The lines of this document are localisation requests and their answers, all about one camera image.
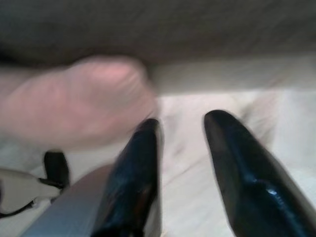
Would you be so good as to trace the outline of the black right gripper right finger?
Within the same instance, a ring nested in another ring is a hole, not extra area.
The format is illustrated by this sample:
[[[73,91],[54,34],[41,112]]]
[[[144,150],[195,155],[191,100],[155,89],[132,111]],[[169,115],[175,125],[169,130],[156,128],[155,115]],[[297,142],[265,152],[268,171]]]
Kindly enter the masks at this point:
[[[271,153],[234,116],[213,110],[204,130],[237,237],[313,237],[316,210]]]

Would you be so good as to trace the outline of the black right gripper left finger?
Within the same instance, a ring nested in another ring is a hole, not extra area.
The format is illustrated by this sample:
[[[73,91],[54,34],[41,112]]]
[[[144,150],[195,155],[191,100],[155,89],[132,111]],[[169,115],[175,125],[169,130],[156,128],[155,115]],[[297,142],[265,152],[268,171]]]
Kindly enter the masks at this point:
[[[108,176],[92,231],[94,237],[159,237],[160,124],[143,121]]]

